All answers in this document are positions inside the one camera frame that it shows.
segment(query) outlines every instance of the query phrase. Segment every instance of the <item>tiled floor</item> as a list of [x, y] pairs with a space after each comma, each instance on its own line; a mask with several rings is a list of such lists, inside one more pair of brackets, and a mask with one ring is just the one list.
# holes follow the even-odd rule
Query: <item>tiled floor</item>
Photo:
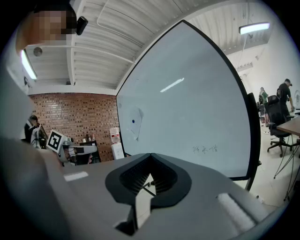
[[[252, 193], [254, 196], [258, 195], [261, 202], [263, 202], [266, 210], [271, 213], [277, 207], [285, 203], [283, 199], [289, 185], [293, 162], [290, 161], [289, 164], [277, 175], [276, 179], [274, 179], [275, 172], [277, 171], [282, 158], [279, 156], [279, 147], [275, 147], [271, 149], [269, 153], [267, 153], [267, 148], [270, 146], [271, 138], [274, 138], [274, 136], [270, 136], [270, 134], [268, 134], [268, 131], [268, 128], [266, 128], [265, 126], [261, 127], [260, 161], [262, 165], [260, 165], [257, 169], [250, 193]], [[296, 143], [297, 138], [298, 137], [293, 136], [294, 143]], [[292, 144], [291, 137], [289, 141], [287, 141], [287, 138], [285, 139], [285, 141], [289, 144]], [[298, 150], [294, 156], [292, 182], [297, 174], [297, 170], [300, 165], [299, 154], [300, 150]], [[283, 164], [286, 163], [290, 155], [291, 152], [289, 149], [287, 149]], [[151, 181], [153, 181], [153, 178], [150, 174], [145, 183]], [[245, 188], [247, 181], [236, 181], [235, 183]], [[156, 193], [155, 186], [147, 187], [147, 189], [153, 193]], [[141, 227], [145, 220], [150, 216], [151, 198], [153, 198], [153, 196], [151, 196], [143, 189], [136, 196], [136, 215], [138, 227]]]

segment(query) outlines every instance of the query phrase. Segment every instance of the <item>whiteboard frame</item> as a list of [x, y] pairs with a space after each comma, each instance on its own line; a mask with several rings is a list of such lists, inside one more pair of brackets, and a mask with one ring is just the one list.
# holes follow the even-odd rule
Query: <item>whiteboard frame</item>
[[[246, 176], [240, 176], [240, 177], [231, 177], [230, 179], [233, 181], [239, 181], [239, 180], [248, 180], [251, 178], [251, 183], [250, 186], [252, 185], [253, 179], [256, 174], [256, 170], [258, 167], [259, 163], [259, 155], [260, 155], [260, 146], [261, 146], [261, 134], [260, 134], [260, 123], [259, 123], [259, 117], [258, 117], [258, 112], [256, 109], [256, 102], [253, 93], [247, 94], [246, 89], [240, 79], [240, 76], [238, 75], [237, 71], [235, 70], [234, 66], [232, 63], [229, 61], [229, 59], [226, 57], [226, 55], [223, 53], [223, 51], [208, 37], [206, 36], [202, 31], [200, 31], [198, 28], [196, 28], [194, 25], [190, 24], [186, 20], [181, 20], [174, 26], [172, 26], [167, 32], [165, 32], [148, 50], [147, 52], [140, 58], [138, 63], [134, 66], [134, 68], [130, 71], [128, 74], [126, 80], [120, 87], [118, 93], [116, 96], [118, 96], [120, 90], [122, 89], [123, 85], [127, 81], [127, 79], [130, 77], [131, 73], [134, 71], [136, 66], [140, 63], [140, 61], [143, 59], [143, 57], [151, 50], [151, 48], [160, 41], [169, 31], [171, 31], [173, 28], [175, 28], [177, 25], [180, 23], [185, 23], [187, 26], [191, 27], [193, 30], [195, 30], [197, 33], [199, 33], [207, 42], [210, 43], [210, 45], [220, 54], [228, 68], [230, 69], [233, 77], [235, 78], [240, 91], [242, 93], [247, 113], [248, 113], [248, 120], [249, 120], [249, 126], [250, 126], [250, 157], [249, 157], [249, 165], [248, 165], [248, 170]], [[117, 113], [118, 113], [118, 122], [119, 122], [119, 127], [120, 127], [120, 120], [119, 120], [119, 112], [118, 112], [118, 100], [117, 100]], [[127, 155], [131, 156], [130, 154], [125, 152], [123, 141], [122, 141], [122, 135], [121, 135], [121, 127], [120, 127], [120, 140], [122, 144], [122, 149], [124, 156], [126, 157]]]

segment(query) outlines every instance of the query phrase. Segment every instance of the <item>handwriting on whiteboard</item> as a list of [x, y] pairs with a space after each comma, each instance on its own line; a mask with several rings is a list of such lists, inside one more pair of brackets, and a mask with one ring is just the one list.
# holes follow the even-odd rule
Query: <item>handwriting on whiteboard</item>
[[211, 148], [205, 147], [205, 146], [194, 146], [193, 147], [193, 152], [194, 154], [199, 154], [199, 153], [203, 153], [203, 154], [207, 154], [210, 152], [217, 152], [218, 151], [218, 146], [214, 145]]

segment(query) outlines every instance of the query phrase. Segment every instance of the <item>wooden desk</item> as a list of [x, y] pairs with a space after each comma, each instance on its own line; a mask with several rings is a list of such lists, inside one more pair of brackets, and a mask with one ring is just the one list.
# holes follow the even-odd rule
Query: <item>wooden desk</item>
[[300, 136], [300, 116], [295, 117], [290, 121], [277, 126], [277, 129], [286, 133], [291, 133]]

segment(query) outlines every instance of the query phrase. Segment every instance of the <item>ceiling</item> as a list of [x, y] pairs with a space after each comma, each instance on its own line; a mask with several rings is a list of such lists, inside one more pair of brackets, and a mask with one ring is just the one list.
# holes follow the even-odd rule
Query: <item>ceiling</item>
[[182, 19], [210, 37], [238, 71], [249, 71], [268, 43], [271, 28], [241, 36], [238, 27], [273, 22], [262, 4], [244, 0], [72, 0], [71, 4], [89, 23], [80, 36], [40, 46], [39, 57], [33, 54], [35, 46], [26, 48], [37, 73], [30, 94], [116, 95], [147, 49]]

